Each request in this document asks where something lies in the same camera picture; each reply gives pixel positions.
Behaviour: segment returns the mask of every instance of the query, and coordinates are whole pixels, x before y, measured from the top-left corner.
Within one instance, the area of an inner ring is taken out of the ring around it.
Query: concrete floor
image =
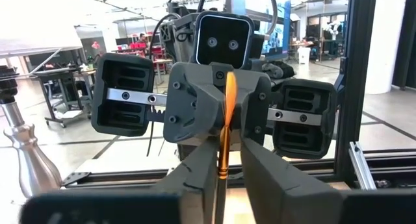
[[[294,66],[299,79],[334,83],[338,75],[339,61],[328,61],[308,66]],[[155,90],[162,93],[165,82]],[[44,116],[48,115],[40,85],[36,81],[18,81],[19,94],[16,100],[26,122],[36,125],[35,134],[45,154],[54,161],[62,177],[75,171],[87,160],[100,158],[101,161],[117,164],[121,161],[140,161],[146,156],[150,132],[143,137],[126,138],[97,133],[87,118],[68,125],[63,129],[59,124],[47,126]],[[382,149],[416,149],[416,92],[392,90],[380,95],[366,95],[360,142],[364,150]],[[7,121],[0,112],[0,127],[5,128]],[[176,145],[163,140],[163,125],[155,124],[150,156],[157,161],[172,158]],[[271,137],[265,142],[271,149]],[[333,158],[335,141],[333,141],[325,158]],[[20,199],[18,184],[18,159],[10,146],[8,138],[0,134],[0,208],[6,209],[1,219],[4,224],[17,223],[19,206],[11,205],[11,200]]]

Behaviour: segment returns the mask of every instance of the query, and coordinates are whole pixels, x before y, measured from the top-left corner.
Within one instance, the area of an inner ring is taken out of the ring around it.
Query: bolt
[[[256,134],[260,134],[260,133],[261,133],[261,127],[256,126],[256,127],[254,128],[254,132],[255,132]]]
[[[218,71],[217,73],[215,73],[215,77],[217,79],[223,79],[224,78],[224,72]]]
[[[302,115],[300,116],[299,120],[300,120],[302,123],[306,122],[306,120],[307,120],[306,115],[302,114]]]
[[[260,93],[259,94],[259,99],[260,99],[260,101],[264,101],[266,99],[266,94],[265,93]]]
[[[170,122],[170,123],[176,123],[176,121],[177,121],[177,119],[176,119],[176,117],[175,117],[175,116],[170,116],[170,117],[169,117],[169,122]]]
[[[179,82],[174,82],[174,89],[179,89],[181,87],[181,83]]]
[[[128,92],[124,92],[124,93],[122,93],[122,99],[127,100],[127,99],[129,99],[129,98],[130,98],[130,94],[129,94]]]

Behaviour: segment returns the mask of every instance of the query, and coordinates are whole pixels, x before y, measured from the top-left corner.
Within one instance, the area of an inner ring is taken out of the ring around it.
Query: white column
[[[381,94],[391,90],[405,3],[406,0],[376,0],[366,94]]]
[[[116,39],[120,37],[116,23],[101,24],[100,29],[103,32],[106,52],[117,50]]]

